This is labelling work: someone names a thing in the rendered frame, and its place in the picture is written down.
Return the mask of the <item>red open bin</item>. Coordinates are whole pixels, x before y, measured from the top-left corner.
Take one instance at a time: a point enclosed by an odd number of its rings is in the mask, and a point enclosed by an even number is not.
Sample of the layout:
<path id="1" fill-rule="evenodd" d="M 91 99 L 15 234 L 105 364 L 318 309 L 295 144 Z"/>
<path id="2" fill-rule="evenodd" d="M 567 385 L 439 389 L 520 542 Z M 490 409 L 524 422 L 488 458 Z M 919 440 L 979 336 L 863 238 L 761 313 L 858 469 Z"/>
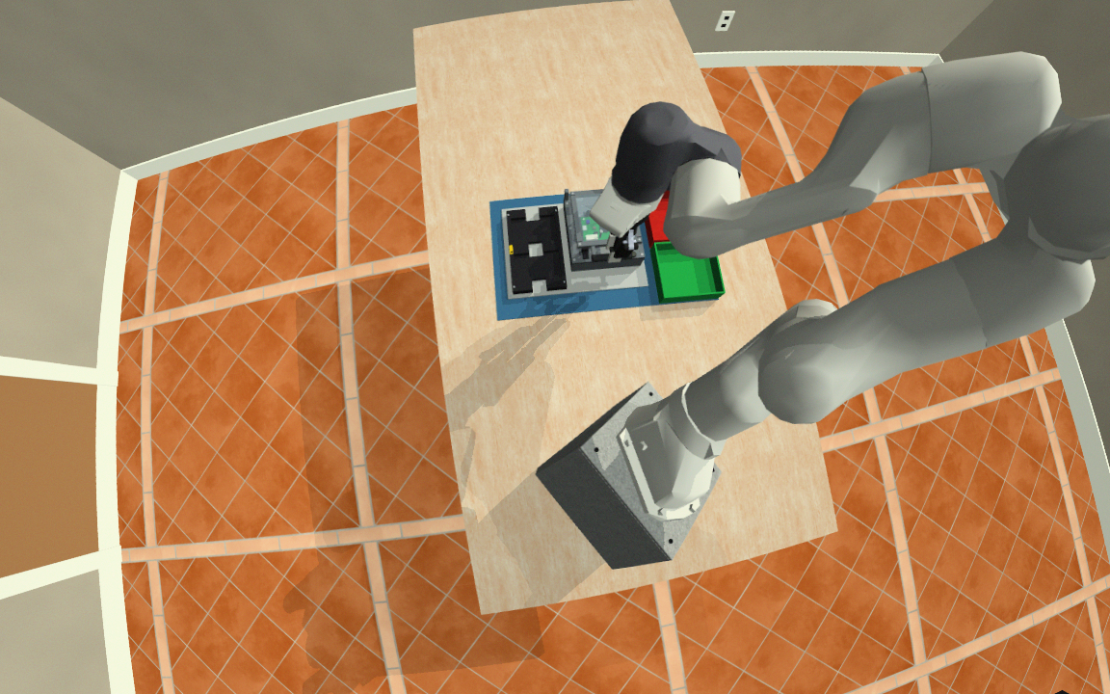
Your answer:
<path id="1" fill-rule="evenodd" d="M 670 192 L 665 192 L 662 197 L 659 207 L 655 211 L 650 212 L 650 217 L 645 221 L 645 231 L 647 232 L 648 245 L 652 247 L 655 242 L 670 242 L 667 240 L 664 233 L 664 221 L 667 212 L 667 200 L 669 200 Z M 659 238 L 659 240 L 655 240 Z"/>

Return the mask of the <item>green open-top bin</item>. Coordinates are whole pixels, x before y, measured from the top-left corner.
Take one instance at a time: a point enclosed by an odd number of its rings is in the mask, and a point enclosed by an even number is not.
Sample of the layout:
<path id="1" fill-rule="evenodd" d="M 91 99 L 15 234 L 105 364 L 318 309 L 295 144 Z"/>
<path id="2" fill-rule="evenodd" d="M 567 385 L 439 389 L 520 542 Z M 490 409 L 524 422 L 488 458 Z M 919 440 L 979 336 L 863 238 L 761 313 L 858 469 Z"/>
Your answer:
<path id="1" fill-rule="evenodd" d="M 718 257 L 697 260 L 679 254 L 672 242 L 659 242 L 650 247 L 650 262 L 659 304 L 697 302 L 726 294 Z"/>

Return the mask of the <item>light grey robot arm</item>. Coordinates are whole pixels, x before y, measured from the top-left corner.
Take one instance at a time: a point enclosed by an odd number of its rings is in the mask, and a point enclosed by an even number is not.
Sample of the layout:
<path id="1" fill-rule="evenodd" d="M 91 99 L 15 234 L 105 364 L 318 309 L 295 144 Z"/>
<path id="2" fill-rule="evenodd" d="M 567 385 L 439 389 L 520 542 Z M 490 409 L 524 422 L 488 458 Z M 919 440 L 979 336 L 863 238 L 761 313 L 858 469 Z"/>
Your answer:
<path id="1" fill-rule="evenodd" d="M 793 305 L 710 372 L 636 406 L 617 439 L 644 513 L 690 517 L 726 440 L 768 414 L 815 423 L 894 375 L 1082 310 L 1096 285 L 1091 260 L 1110 255 L 1110 114 L 1074 119 L 1061 104 L 1045 56 L 922 67 L 856 98 L 813 173 L 746 200 L 734 138 L 669 102 L 636 110 L 589 215 L 619 238 L 670 192 L 667 240 L 684 257 L 718 257 L 961 168 L 981 170 L 1008 220 L 993 240 L 838 310 L 819 299 Z"/>

